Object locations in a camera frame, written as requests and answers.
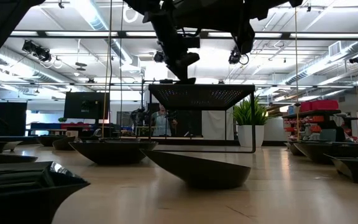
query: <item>shelf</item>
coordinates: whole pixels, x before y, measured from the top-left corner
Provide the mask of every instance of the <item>shelf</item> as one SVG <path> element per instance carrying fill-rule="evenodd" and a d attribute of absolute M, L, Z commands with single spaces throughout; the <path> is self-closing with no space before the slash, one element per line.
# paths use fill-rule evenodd
<path fill-rule="evenodd" d="M 254 85 L 149 85 L 168 110 L 226 111 L 255 91 Z"/>
<path fill-rule="evenodd" d="M 307 111 L 299 113 L 300 118 L 304 118 L 307 116 L 319 116 L 319 115 L 334 115 L 340 113 L 341 110 L 315 110 L 315 111 Z M 283 118 L 296 118 L 296 114 L 286 115 Z"/>

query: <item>potted plant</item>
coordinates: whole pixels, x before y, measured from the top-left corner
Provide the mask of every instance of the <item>potted plant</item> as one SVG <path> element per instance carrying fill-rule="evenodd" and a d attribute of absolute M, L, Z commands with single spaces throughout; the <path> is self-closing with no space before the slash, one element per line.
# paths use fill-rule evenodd
<path fill-rule="evenodd" d="M 67 118 L 59 118 L 57 119 L 60 123 L 64 123 L 67 121 Z"/>
<path fill-rule="evenodd" d="M 264 141 L 264 125 L 268 120 L 267 110 L 258 104 L 259 98 L 255 97 L 255 139 L 256 147 L 261 147 Z M 251 102 L 244 99 L 239 105 L 234 106 L 233 118 L 237 123 L 237 136 L 241 147 L 252 147 L 252 120 Z"/>

